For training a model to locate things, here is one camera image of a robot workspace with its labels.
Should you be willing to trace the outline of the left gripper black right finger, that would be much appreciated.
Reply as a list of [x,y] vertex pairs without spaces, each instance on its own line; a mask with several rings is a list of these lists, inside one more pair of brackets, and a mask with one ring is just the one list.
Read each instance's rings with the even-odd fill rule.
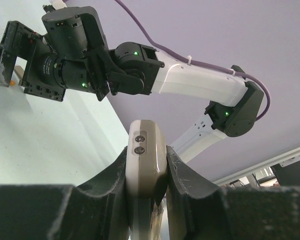
[[300,187],[220,187],[166,149],[172,240],[300,240]]

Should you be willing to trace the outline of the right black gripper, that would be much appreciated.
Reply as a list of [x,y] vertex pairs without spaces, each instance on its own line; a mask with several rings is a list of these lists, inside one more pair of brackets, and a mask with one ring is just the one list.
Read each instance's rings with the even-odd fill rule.
[[62,102],[66,89],[57,83],[62,61],[44,43],[44,36],[19,21],[8,21],[0,48],[0,87],[9,87],[17,58],[26,60],[24,93]]

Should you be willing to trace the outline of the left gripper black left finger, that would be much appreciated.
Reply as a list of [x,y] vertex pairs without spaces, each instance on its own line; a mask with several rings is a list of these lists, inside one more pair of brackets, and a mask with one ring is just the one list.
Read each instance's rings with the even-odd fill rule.
[[126,240],[127,151],[88,181],[0,184],[0,240]]

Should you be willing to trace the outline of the white remote control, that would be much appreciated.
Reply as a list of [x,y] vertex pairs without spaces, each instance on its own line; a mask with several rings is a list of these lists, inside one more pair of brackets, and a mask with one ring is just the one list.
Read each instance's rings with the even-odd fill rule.
[[130,237],[158,240],[168,186],[165,137],[152,120],[135,120],[128,135],[125,193]]

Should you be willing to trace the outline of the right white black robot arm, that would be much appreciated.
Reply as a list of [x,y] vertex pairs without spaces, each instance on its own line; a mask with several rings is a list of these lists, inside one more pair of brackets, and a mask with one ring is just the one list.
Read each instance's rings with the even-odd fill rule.
[[154,41],[109,49],[91,6],[44,6],[41,35],[9,21],[0,42],[0,86],[8,87],[17,58],[26,61],[24,93],[61,102],[66,90],[106,95],[169,93],[209,100],[203,116],[173,144],[185,162],[211,145],[252,129],[271,100],[266,87],[239,66],[224,68],[183,57]]

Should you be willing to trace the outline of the beige battery cover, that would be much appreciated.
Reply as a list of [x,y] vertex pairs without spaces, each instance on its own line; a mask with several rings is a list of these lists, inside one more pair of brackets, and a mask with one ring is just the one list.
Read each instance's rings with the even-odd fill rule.
[[22,86],[24,72],[25,72],[24,69],[20,65],[16,65],[14,67],[14,73],[16,74],[16,76],[19,80],[19,82],[18,82],[19,86]]

